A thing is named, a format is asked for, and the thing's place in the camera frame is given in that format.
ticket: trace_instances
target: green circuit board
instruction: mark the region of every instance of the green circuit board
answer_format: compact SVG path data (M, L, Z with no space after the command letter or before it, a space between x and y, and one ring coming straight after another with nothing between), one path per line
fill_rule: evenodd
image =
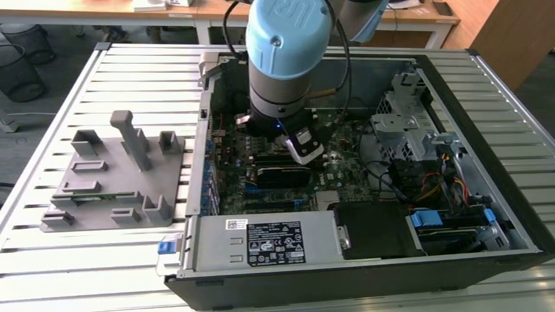
M318 113L320 123L333 122L333 118L334 115ZM212 124L218 125L220 120L214 118ZM256 187L257 167L252 158L288 155L285 137L268 141L240 133L233 124L216 126L212 140L220 190L218 215L284 212L282 208L260 208L266 203L289 204L286 211L316 211L316 193L321 191L336 191L341 202L372 200L373 193L354 151L360 131L360 122L346 122L336 129L321 158L309 165L310 181L305 187L262 190Z

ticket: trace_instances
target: table surface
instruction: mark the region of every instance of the table surface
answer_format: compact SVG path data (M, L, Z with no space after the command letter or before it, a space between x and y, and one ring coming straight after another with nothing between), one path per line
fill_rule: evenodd
M182 232L185 203L176 205L174 223L168 227L42 233L38 224L70 162L69 139L78 129L94 129L101 137L117 136L117 130L109 126L113 110L134 113L133 124L146 136L161 130L188 136L182 164L192 164L201 97L197 64L205 51L226 48L113 44L108 51L94 51L0 210L0 311L193 312L154 271L157 241ZM498 91L501 86L489 80L486 66L478 65L465 51L358 47L350 51L429 57L555 233L555 144L541 135L541 128L512 95ZM330 48L328 52L342 50ZM436 103L432 108L452 132ZM190 169L184 168L180 181L186 182L189 174ZM182 201L188 187L178 187L177 197ZM549 261L529 270L502 273L458 291L296 304L260 311L552 311L553 265L555 261Z
M170 6L165 11L133 12L132 0L3 0L0 15L49 16L59 18L170 18L169 14L189 14L201 20L221 19L229 3L225 0L196 0L193 6ZM230 20L246 20L249 5L238 4ZM458 23L456 16L437 14L430 1L406 10L386 11L381 22L394 23Z

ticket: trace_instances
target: gray floor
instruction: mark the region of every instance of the gray floor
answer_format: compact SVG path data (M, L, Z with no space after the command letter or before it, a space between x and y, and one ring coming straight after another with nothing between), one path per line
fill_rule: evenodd
M84 27L85 36L77 38L71 27L49 25L47 40L57 54L57 59L50 63L37 66L37 71L47 87L47 94L29 103L13 103L0 94L0 107L7 113L15 112L55 112L73 82L86 62L96 42L101 34L90 27ZM144 27L125 27L133 43L148 43ZM221 41L217 32L212 33L212 41ZM164 32L162 40L170 44L194 44L194 30L180 32ZM550 134L555 133L555 56L548 56L521 88L517 90L522 103L537 117ZM30 158L33 150L39 142L51 116L17 116L21 126L17 133L0 132L0 182L14 183L23 166ZM7 196L7 189L0 188L0 203Z

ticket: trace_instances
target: power supply label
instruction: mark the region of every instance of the power supply label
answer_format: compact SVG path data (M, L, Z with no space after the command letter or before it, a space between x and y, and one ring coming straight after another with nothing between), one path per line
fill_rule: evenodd
M250 267L305 263L301 223L248 224L246 262Z

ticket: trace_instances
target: black wastebasket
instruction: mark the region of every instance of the black wastebasket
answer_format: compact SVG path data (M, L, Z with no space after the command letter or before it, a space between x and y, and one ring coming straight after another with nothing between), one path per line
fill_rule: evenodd
M0 45L0 90L13 102L27 102L45 92L34 67L18 45Z
M0 33L10 44L23 47L25 58L31 64L43 64L55 58L39 25L0 24Z

